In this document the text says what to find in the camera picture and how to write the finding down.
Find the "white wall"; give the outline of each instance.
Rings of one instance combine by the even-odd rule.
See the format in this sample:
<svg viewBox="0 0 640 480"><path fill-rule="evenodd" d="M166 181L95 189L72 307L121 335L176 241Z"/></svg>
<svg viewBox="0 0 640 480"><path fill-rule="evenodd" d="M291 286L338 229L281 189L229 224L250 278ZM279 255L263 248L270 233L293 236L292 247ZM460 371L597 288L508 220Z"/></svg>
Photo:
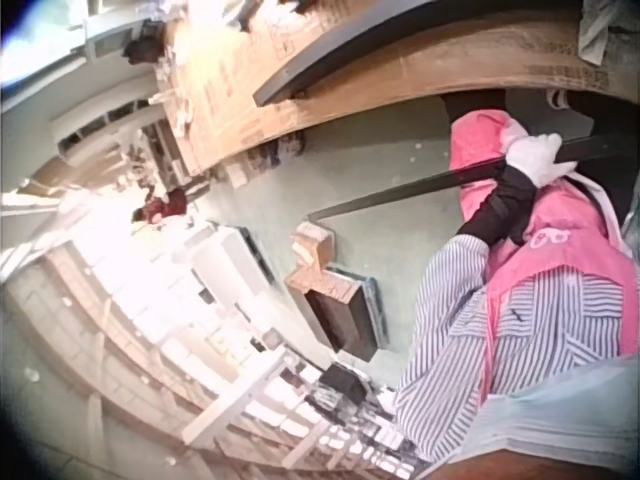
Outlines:
<svg viewBox="0 0 640 480"><path fill-rule="evenodd" d="M131 66L118 54L87 63L48 85L2 116L2 191L17 188L58 153L51 120L105 90L145 73L150 65Z"/></svg>

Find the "beam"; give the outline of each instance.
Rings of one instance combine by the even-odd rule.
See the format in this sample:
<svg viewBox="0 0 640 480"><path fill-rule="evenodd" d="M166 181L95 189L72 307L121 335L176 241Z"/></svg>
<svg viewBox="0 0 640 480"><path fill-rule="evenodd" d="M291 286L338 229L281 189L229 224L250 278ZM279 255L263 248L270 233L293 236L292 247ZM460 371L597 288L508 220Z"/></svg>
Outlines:
<svg viewBox="0 0 640 480"><path fill-rule="evenodd" d="M329 462L327 463L327 470L333 470L338 466L338 464L342 461L345 455L349 452L351 446L356 443L358 437L356 435L351 435L345 442L342 448L338 449Z"/></svg>
<svg viewBox="0 0 640 480"><path fill-rule="evenodd" d="M207 447L213 438L251 403L285 369L288 353L284 347L265 351L253 358L244 375L227 388L204 412L182 431L186 445Z"/></svg>
<svg viewBox="0 0 640 480"><path fill-rule="evenodd" d="M513 10L580 7L578 0L378 1L370 10L325 33L278 70L253 94L257 106L293 98L329 74L416 33Z"/></svg>
<svg viewBox="0 0 640 480"><path fill-rule="evenodd" d="M282 466L287 470L295 468L300 461L307 456L307 454L313 450L320 437L322 437L331 428L331 423L321 418L318 423L315 424L309 434L300 440L300 443L289 452L285 458L282 459Z"/></svg>

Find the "metal bar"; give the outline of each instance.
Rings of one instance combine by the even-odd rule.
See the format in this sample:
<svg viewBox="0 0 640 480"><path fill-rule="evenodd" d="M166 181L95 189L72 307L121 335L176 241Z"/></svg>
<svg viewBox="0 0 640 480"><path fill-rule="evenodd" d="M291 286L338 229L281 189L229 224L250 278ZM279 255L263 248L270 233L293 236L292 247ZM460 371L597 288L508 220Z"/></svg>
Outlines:
<svg viewBox="0 0 640 480"><path fill-rule="evenodd" d="M294 97L349 63L416 33L514 10L580 11L579 0L379 0L370 10L325 33L253 94L259 107Z"/></svg>
<svg viewBox="0 0 640 480"><path fill-rule="evenodd" d="M587 161L609 158L614 155L637 155L637 138L634 135L594 135L564 143L560 147L556 163ZM365 208L397 202L407 198L459 187L467 183L493 178L505 166L504 157L493 158L469 167L439 173L397 187L372 193L307 215L310 221L344 215Z"/></svg>

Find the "window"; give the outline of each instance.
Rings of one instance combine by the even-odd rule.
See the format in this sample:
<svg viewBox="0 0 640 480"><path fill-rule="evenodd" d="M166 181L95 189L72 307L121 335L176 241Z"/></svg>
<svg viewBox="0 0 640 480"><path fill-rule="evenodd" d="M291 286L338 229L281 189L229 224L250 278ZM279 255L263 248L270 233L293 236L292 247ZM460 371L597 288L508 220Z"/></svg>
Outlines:
<svg viewBox="0 0 640 480"><path fill-rule="evenodd" d="M109 121L116 122L127 115L131 115L134 110L135 102L129 102L126 105L111 110L107 116L109 117Z"/></svg>
<svg viewBox="0 0 640 480"><path fill-rule="evenodd" d="M304 425L300 425L299 423L296 423L289 419L282 422L282 425L280 425L280 428L295 437L306 437L307 434L309 433L308 427L305 427Z"/></svg>
<svg viewBox="0 0 640 480"><path fill-rule="evenodd" d="M256 417L257 419L268 423L269 425L273 425L274 427L280 425L280 423L282 423L286 418L285 415L276 413L270 408L267 408L256 401L253 401L249 405L247 405L247 408L245 408L244 411L249 415Z"/></svg>
<svg viewBox="0 0 640 480"><path fill-rule="evenodd" d="M133 30L128 28L120 32L112 33L94 42L96 58L104 57L110 53L122 50L133 38Z"/></svg>

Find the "black sleeve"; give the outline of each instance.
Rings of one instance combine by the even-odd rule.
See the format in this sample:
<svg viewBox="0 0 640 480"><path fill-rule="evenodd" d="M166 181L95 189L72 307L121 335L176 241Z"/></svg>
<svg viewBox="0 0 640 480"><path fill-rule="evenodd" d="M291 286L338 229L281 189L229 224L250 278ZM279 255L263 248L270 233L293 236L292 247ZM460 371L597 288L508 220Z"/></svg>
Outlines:
<svg viewBox="0 0 640 480"><path fill-rule="evenodd" d="M528 220L537 191L524 173L507 165L498 179L498 186L458 234L472 235L492 247L523 220Z"/></svg>

